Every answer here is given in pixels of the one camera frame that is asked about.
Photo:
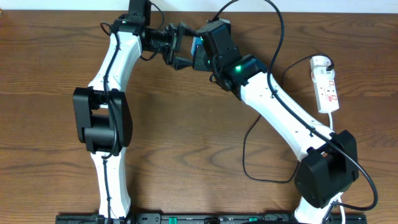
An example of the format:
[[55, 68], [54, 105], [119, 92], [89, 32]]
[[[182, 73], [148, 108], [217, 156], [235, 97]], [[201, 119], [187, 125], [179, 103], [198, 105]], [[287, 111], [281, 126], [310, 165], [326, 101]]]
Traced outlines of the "blue Galaxy smartphone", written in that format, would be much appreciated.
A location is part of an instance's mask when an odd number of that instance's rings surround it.
[[197, 51], [197, 47], [203, 44], [203, 39], [201, 37], [194, 37], [192, 40], [192, 47], [191, 47], [191, 55], [192, 57], [195, 56], [195, 52]]

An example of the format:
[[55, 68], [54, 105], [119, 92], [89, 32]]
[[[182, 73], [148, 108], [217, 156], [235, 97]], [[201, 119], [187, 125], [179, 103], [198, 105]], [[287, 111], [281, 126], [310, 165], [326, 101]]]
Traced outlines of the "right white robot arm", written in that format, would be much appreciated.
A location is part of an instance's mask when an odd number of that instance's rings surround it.
[[195, 70], [255, 109], [283, 137], [299, 161], [295, 186], [302, 196], [294, 212], [300, 223], [323, 223], [332, 203], [358, 179], [357, 143], [347, 130], [336, 134], [281, 89], [253, 55], [241, 56], [222, 20], [199, 29]]

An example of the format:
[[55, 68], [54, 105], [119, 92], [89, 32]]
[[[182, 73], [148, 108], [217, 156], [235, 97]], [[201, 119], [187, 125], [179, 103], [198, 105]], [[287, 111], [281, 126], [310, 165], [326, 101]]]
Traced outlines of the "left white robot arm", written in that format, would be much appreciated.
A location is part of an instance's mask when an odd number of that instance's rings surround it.
[[125, 155], [133, 123], [125, 91], [134, 65], [144, 51], [162, 54], [167, 65], [191, 65], [174, 53], [183, 37], [198, 37], [198, 32], [182, 22], [169, 24], [162, 31], [149, 28], [147, 22], [127, 19], [102, 22], [100, 26], [109, 35], [109, 48], [94, 79], [88, 86], [75, 89], [73, 107], [79, 141], [90, 153], [98, 176], [98, 221], [111, 223], [125, 221], [131, 207]]

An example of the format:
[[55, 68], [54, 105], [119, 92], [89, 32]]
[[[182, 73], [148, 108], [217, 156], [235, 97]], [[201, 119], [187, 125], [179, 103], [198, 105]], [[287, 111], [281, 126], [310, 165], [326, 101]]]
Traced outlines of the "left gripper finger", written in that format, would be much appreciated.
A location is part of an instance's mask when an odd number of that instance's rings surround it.
[[178, 23], [178, 34], [180, 36], [191, 36], [191, 37], [198, 37], [199, 34], [196, 30], [192, 29], [191, 27], [187, 26], [184, 22]]
[[172, 60], [172, 66], [175, 70], [181, 70], [183, 68], [192, 67], [193, 60], [175, 56]]

